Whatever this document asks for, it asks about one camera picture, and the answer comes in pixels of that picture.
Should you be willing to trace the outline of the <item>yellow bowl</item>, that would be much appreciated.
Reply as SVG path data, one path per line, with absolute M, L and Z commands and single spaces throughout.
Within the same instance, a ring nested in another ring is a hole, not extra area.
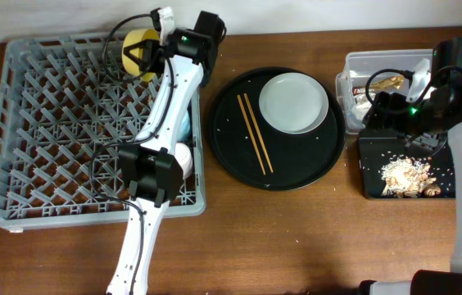
M 159 34 L 154 29 L 130 31 L 123 42 L 122 64 L 134 77 L 149 82 L 163 72 L 164 62 L 158 50 L 161 48 Z

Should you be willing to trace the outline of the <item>gold snack wrapper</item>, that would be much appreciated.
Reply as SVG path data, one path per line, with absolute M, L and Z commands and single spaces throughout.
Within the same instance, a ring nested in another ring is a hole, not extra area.
M 402 76 L 393 76 L 369 85 L 370 92 L 379 92 L 386 89 L 399 89 L 404 83 L 405 78 Z M 352 89 L 353 95 L 365 94 L 365 86 L 356 86 Z

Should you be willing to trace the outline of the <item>white tissue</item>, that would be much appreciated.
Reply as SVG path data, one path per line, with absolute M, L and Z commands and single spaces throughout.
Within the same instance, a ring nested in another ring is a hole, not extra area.
M 367 99 L 365 94 L 361 93 L 354 96 L 354 103 L 348 111 L 351 122 L 357 129 L 363 129 L 365 127 L 363 119 L 371 107 L 372 103 Z

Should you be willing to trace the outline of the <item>food scraps pile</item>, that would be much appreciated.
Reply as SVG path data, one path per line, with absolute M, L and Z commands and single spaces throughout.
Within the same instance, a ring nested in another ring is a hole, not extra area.
M 390 161 L 380 170 L 383 197 L 436 197 L 442 189 L 427 162 L 405 157 Z

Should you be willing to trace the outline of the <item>blue plastic cup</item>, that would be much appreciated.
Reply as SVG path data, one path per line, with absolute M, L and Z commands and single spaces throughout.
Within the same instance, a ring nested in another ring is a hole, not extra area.
M 187 111 L 181 121 L 179 132 L 178 132 L 178 141 L 187 142 L 192 136 L 192 126 L 191 118 L 189 112 Z

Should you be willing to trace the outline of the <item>wooden chopstick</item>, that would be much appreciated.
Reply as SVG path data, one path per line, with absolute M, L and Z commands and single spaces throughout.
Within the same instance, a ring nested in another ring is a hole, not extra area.
M 270 161 L 269 153 L 267 152 L 264 139 L 263 139 L 263 137 L 262 137 L 260 128 L 259 128 L 259 126 L 258 126 L 258 124 L 257 124 L 255 112 L 252 110 L 251 103 L 250 103 L 249 97 L 247 96 L 247 93 L 244 93 L 244 98 L 245 98 L 245 101 L 246 101 L 246 104 L 247 104 L 247 108 L 248 108 L 248 110 L 249 110 L 249 113 L 250 113 L 250 116 L 251 116 L 253 125 L 254 125 L 254 127 L 255 127 L 255 130 L 256 130 L 256 133 L 257 133 L 257 137 L 258 137 L 258 139 L 259 139 L 259 141 L 260 141 L 260 146 L 261 146 L 262 151 L 263 151 L 263 153 L 264 153 L 264 155 L 265 155 L 265 159 L 266 159 L 266 161 L 267 161 L 267 165 L 268 165 L 268 167 L 269 167 L 269 171 L 273 174 L 273 173 L 274 173 L 274 169 L 273 169 L 273 166 L 272 166 L 271 161 Z
M 264 167 L 263 161 L 261 160 L 260 152 L 259 152 L 259 149 L 257 147 L 255 137 L 254 137 L 254 135 L 252 133 L 251 125 L 250 125 L 250 122 L 248 120 L 248 116 L 247 116 L 247 113 L 246 113 L 246 110 L 245 110 L 245 107 L 244 107 L 244 103 L 242 102 L 242 98 L 241 98 L 241 96 L 239 94 L 237 95 L 237 100 L 238 100 L 238 104 L 239 104 L 241 112 L 242 112 L 243 119 L 244 119 L 246 127 L 247 127 L 247 131 L 249 133 L 249 137 L 250 137 L 251 142 L 252 142 L 252 146 L 254 148 L 257 160 L 259 162 L 260 169 L 262 171 L 262 174 L 266 175 L 265 167 Z

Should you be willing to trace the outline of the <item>grey round plate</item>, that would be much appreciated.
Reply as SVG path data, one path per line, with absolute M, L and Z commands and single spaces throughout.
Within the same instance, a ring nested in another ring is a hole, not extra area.
M 305 134 L 325 120 L 329 102 L 324 87 L 309 75 L 288 72 L 270 79 L 260 91 L 264 120 L 285 134 Z

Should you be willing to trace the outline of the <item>pink plastic cup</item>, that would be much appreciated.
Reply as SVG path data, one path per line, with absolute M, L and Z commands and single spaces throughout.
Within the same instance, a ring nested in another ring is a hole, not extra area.
M 174 158 L 182 168 L 183 179 L 187 179 L 193 172 L 193 155 L 190 148 L 185 143 L 176 143 Z

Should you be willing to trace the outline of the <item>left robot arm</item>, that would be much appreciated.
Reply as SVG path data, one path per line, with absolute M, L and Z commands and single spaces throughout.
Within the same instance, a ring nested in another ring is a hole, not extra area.
M 195 26 L 179 28 L 169 7 L 148 13 L 153 27 L 130 31 L 122 47 L 129 80 L 161 76 L 149 117 L 134 140 L 117 143 L 122 180 L 129 194 L 128 226 L 109 294 L 145 294 L 150 260 L 165 212 L 183 184 L 175 157 L 182 120 L 192 96 L 208 84 L 227 33 L 216 14 L 200 12 Z

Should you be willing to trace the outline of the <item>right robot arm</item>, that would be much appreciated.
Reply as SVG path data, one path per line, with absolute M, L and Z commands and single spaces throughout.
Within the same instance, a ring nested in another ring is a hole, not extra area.
M 448 272 L 419 270 L 409 281 L 360 283 L 359 294 L 462 294 L 462 38 L 434 49 L 428 82 L 420 93 L 401 98 L 401 108 L 371 98 L 372 112 L 383 125 L 406 134 L 443 133 L 455 169 L 456 238 Z

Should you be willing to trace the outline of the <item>grey dishwasher rack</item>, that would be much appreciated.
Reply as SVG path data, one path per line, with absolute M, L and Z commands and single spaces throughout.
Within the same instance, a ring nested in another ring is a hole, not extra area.
M 144 126 L 160 79 L 119 84 L 123 34 L 17 39 L 0 81 L 0 228 L 30 229 L 126 222 L 126 191 L 115 151 Z M 90 188 L 95 161 L 100 192 Z

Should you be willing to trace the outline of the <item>clear plastic bin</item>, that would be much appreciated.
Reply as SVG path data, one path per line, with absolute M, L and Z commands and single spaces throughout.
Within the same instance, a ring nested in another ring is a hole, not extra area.
M 363 115 L 354 113 L 354 87 L 365 86 L 367 79 L 382 69 L 414 70 L 423 59 L 431 66 L 432 49 L 351 52 L 346 56 L 343 71 L 336 76 L 336 97 L 346 122 L 346 133 L 358 134 L 365 126 Z

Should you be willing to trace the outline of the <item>black rectangular tray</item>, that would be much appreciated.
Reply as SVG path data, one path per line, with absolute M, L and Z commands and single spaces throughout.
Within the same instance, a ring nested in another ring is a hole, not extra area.
M 411 136 L 393 130 L 363 129 L 359 132 L 357 147 L 367 198 L 400 199 L 381 195 L 384 181 L 381 180 L 380 170 L 390 161 L 405 157 L 429 163 L 431 172 L 442 189 L 436 197 L 417 198 L 455 198 L 455 168 L 445 134 Z

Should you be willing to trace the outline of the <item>round black tray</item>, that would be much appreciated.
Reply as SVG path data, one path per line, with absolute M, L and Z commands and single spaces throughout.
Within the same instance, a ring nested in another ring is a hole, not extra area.
M 231 175 L 253 187 L 267 190 L 304 187 L 330 171 L 343 150 L 346 135 L 344 115 L 337 99 L 322 84 L 328 95 L 329 108 L 325 120 L 316 129 L 305 134 L 285 134 L 264 120 L 258 103 L 260 91 L 270 79 L 288 72 L 302 73 L 289 68 L 266 67 L 234 78 L 215 96 L 208 115 L 206 138 L 215 157 Z M 244 93 L 247 93 L 255 112 L 273 174 L 260 146 Z M 252 146 L 238 104 L 238 94 L 244 103 L 266 175 L 262 174 Z

